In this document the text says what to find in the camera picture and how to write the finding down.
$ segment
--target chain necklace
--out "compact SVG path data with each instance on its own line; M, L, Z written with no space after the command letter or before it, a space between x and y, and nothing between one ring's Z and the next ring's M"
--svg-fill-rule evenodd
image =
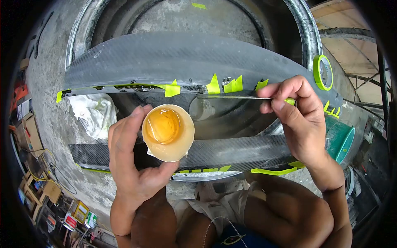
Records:
M215 217L213 220L211 220L210 224L209 224L208 227L207 227L207 230L206 230L206 232L205 232L205 235L204 235L204 242L203 242L203 244L202 244L202 248L205 247L205 239L206 239L206 237L207 237L208 229L210 228L210 226L211 226L211 224L214 222L214 220L216 220L216 219L218 219L218 218L224 218L224 219L226 219L226 220L231 224L231 226L233 227L233 229L236 231L237 235L240 237L240 239L241 239L241 241L243 242L245 248L248 248L247 245L245 244L244 240L243 240L243 236L240 235L240 233L239 233L239 232L237 231L237 229L234 227L234 225L232 224L232 222L231 222L228 218L223 217L223 216L218 216L218 217Z

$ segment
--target carbon fiber weave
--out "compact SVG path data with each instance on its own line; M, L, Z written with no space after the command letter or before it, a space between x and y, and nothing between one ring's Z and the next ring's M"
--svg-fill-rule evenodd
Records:
M108 166L106 144L70 144L75 163L80 166ZM284 136L256 136L194 141L187 158L181 159L179 170L220 168L231 165L230 171L250 171L254 168L285 169L294 161Z
M243 89L254 90L261 79L282 82L303 75L323 104L341 106L335 89L320 90L313 73L270 50L239 40L202 33L148 32L123 35L101 43L67 68L64 90L146 84L206 85L214 73L218 80L243 76Z

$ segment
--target leg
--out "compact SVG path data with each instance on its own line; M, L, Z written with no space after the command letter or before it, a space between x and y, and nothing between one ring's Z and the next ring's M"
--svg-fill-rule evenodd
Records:
M266 201L249 196L245 225L283 247L320 247L333 229L326 201L295 182L281 177L247 174L267 194Z
M211 220L195 210L182 224L177 236L177 242L181 248L210 248L217 239L216 229Z
M137 210L131 226L132 247L177 248L176 217L162 188Z

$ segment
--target knife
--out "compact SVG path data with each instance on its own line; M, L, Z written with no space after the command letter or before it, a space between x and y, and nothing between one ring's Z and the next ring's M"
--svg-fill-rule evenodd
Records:
M257 96L222 96L222 95L199 95L198 99L257 99L257 100L272 100L273 98L261 98ZM287 103L295 106L296 101L294 98L288 97L285 99Z

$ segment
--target teal bucket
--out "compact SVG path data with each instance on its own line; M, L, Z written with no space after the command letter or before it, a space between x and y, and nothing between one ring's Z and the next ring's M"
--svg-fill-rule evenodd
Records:
M350 127L343 121L332 117L325 118L326 138L330 139L327 151L331 158L339 164L349 152L355 133L354 126Z

